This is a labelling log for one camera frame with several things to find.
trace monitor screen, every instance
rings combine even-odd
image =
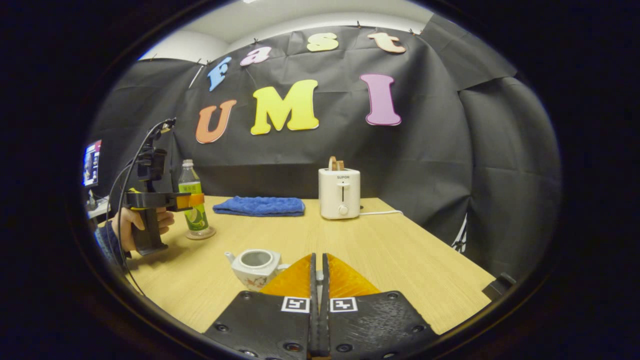
[[[83,184],[85,186],[98,185],[98,159],[102,140],[98,140],[86,147],[84,151]]]

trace black cloth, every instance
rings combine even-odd
[[[307,49],[309,36],[329,32],[337,35],[336,49]],[[377,32],[397,37],[406,52],[380,49],[367,37]],[[264,46],[273,48],[267,60],[240,66]],[[225,79],[209,91],[207,74],[227,56]],[[402,123],[365,121],[370,102],[362,74],[394,78],[390,91]],[[138,61],[105,100],[89,139],[103,140],[97,190],[106,193],[147,129],[177,117],[155,143],[168,151],[157,191],[177,191],[182,161],[193,159],[207,195],[317,198],[317,170],[336,156],[360,171],[362,197],[379,197],[449,245],[466,217],[461,253],[495,276],[506,272],[517,280],[552,234],[561,184],[550,119],[520,78],[490,46],[437,15],[421,35],[328,26],[260,40],[206,66]],[[273,86],[284,98],[305,79],[318,82],[319,126],[252,135],[253,92]],[[222,136],[198,142],[200,111],[232,99],[237,103]],[[217,109],[210,130],[219,117]],[[138,183],[134,172],[125,188]]]

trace human hand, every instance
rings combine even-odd
[[[133,241],[131,224],[135,225],[138,229],[144,230],[145,225],[142,222],[142,217],[137,211],[131,209],[122,208],[122,228],[120,229],[120,244],[122,244],[122,250],[132,251],[136,250],[136,244]],[[175,221],[173,219],[173,213],[166,210],[166,208],[157,208],[158,229],[160,235],[169,231],[169,225],[172,225]],[[120,219],[120,213],[111,219],[111,228],[113,232],[118,236],[118,221]]]

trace green drink bottle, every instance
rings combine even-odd
[[[193,160],[184,160],[182,162],[182,174],[178,180],[178,189],[181,193],[202,193],[200,177],[193,170]],[[206,239],[216,233],[216,230],[209,226],[204,204],[196,205],[191,210],[185,210],[184,216],[189,227],[187,232],[189,239]]]

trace white wall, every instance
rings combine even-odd
[[[340,25],[356,25],[356,21],[360,21],[362,26],[378,26],[381,28],[396,29],[407,31],[412,29],[419,33],[427,21],[424,22],[405,19],[391,15],[383,15],[378,13],[364,12],[345,12],[345,13],[325,13],[321,15],[313,15],[302,17],[299,19],[282,22],[268,28],[260,29],[249,35],[245,35],[238,40],[228,44],[214,36],[199,33],[197,31],[178,30],[166,37],[160,43],[149,49],[140,59],[153,58],[173,58],[196,62],[200,59],[200,63],[213,61],[226,53],[239,49],[243,46],[253,43],[253,38],[266,39],[276,35],[290,33],[292,31],[318,28],[321,26],[340,26]]]
[[[207,63],[227,53],[228,43],[207,34],[178,30],[156,44],[140,59],[172,58]]]
[[[424,19],[424,22],[378,13],[363,12],[325,13],[321,15],[303,17],[270,26],[246,35],[239,40],[232,42],[227,47],[227,53],[253,43],[253,38],[257,38],[258,40],[266,39],[296,30],[318,28],[320,26],[356,25],[356,21],[360,21],[360,25],[362,26],[378,26],[381,28],[397,29],[407,32],[411,29],[414,33],[420,33],[432,15],[433,13],[431,13],[427,19]]]

